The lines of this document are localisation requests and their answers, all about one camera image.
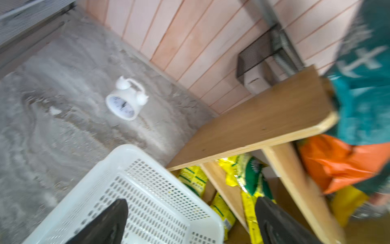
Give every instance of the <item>yellow bag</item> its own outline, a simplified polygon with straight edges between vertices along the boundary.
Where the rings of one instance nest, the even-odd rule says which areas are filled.
[[[177,178],[200,198],[203,197],[209,179],[199,166],[181,169]]]
[[[218,192],[215,195],[210,207],[221,217],[225,227],[225,240],[227,240],[227,233],[236,222],[236,217]]]
[[[244,191],[241,191],[241,198],[243,201],[246,222],[248,224],[250,240],[252,244],[263,244],[259,224],[257,222],[255,213],[256,196],[251,196]]]
[[[240,175],[240,168],[238,167],[237,161],[237,155],[231,156],[223,159],[219,159],[219,165],[221,168],[226,172],[226,185],[229,186],[237,186],[238,182],[235,177],[235,175]]]
[[[336,192],[330,206],[341,227],[347,225],[349,217],[368,199],[369,196],[351,185]]]

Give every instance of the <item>metal grate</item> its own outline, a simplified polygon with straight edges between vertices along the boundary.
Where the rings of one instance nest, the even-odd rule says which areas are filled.
[[[32,5],[17,14],[8,16],[0,20],[0,45],[16,37],[18,34],[29,29],[42,20],[50,17],[62,8],[68,6],[75,0],[45,0]],[[22,7],[23,3],[28,4],[32,1],[0,1],[0,13],[7,14],[9,11]]]
[[[281,25],[275,24],[238,54],[237,79],[244,84],[244,75],[266,58],[273,56],[289,76],[304,68]]]

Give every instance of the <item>gray floor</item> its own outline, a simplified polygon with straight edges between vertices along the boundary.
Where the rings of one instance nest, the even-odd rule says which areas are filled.
[[[150,96],[134,121],[104,98],[124,75]],[[0,243],[22,243],[111,150],[131,143],[166,165],[212,115],[88,18],[74,19],[0,83]]]

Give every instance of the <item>alarm clock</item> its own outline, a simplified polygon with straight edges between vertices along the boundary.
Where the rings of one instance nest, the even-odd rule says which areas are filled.
[[[123,76],[116,81],[115,87],[106,97],[108,109],[121,119],[135,119],[149,98],[145,94],[145,88],[138,81]]]

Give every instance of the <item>white plastic basket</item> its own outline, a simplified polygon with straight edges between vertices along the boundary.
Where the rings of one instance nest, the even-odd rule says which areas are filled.
[[[129,215],[123,244],[221,244],[220,217],[164,167],[133,145],[121,145],[72,189],[24,244],[61,244],[115,199]]]

